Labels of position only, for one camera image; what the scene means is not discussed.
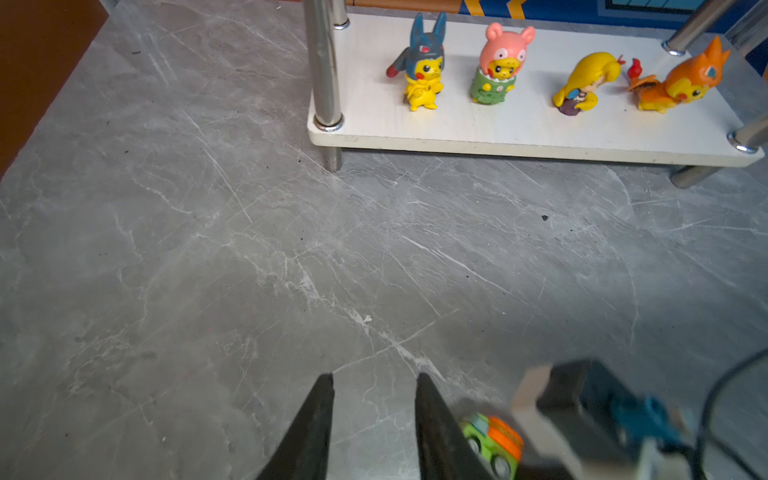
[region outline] pink pig hood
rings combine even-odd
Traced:
[[[512,74],[514,77],[523,68],[525,58],[528,56],[528,44],[533,41],[535,36],[536,29],[533,27],[526,28],[522,33],[514,33],[513,31],[504,31],[500,23],[491,23],[485,31],[488,43],[485,44],[480,53],[480,69],[483,73],[488,73],[488,64],[492,61],[517,58],[520,61],[520,67],[515,69]]]

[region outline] chrome pole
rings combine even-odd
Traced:
[[[768,142],[768,117],[763,117],[753,124],[744,125],[728,134],[728,141],[738,151],[754,154],[760,145]]]
[[[768,1],[760,0],[725,32],[725,38],[742,55],[750,53],[768,38]]]
[[[683,167],[673,174],[670,180],[677,188],[689,188],[719,170],[720,167]]]
[[[326,170],[334,174],[341,168],[341,147],[323,147]]]
[[[690,16],[685,25],[680,27],[680,30],[669,40],[662,42],[661,46],[670,55],[685,55],[688,47],[736,2],[737,0],[707,0]]]
[[[331,19],[336,30],[349,27],[349,17],[346,16],[346,1],[331,0]]]
[[[312,92],[315,101],[314,124],[322,131],[336,131],[344,125],[339,99],[339,73],[328,0],[303,0],[306,21],[306,49],[310,57]],[[326,169],[341,167],[341,148],[324,147]]]

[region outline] red tail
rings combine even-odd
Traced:
[[[630,81],[635,80],[636,78],[640,78],[640,75],[643,73],[643,68],[640,66],[640,61],[636,58],[632,59],[632,66],[629,67],[629,70],[627,70],[627,76],[629,77]]]

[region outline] orange pikachu figurine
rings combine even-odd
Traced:
[[[690,103],[702,98],[710,88],[716,87],[723,79],[723,65],[729,55],[730,50],[723,51],[720,39],[715,37],[703,54],[673,68],[664,81],[658,81],[656,75],[640,78],[643,68],[640,61],[633,58],[627,71],[630,81],[627,91],[637,95],[638,109],[663,114],[680,102]]]

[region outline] toy wheel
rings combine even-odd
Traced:
[[[496,474],[497,477],[503,478],[504,480],[509,480],[509,475],[512,473],[511,468],[509,468],[509,462],[507,462],[507,459],[496,455],[491,460],[491,468],[493,468],[493,472]]]
[[[472,449],[474,453],[480,453],[480,441],[477,440],[477,437],[469,437],[467,443],[469,443],[469,448]]]

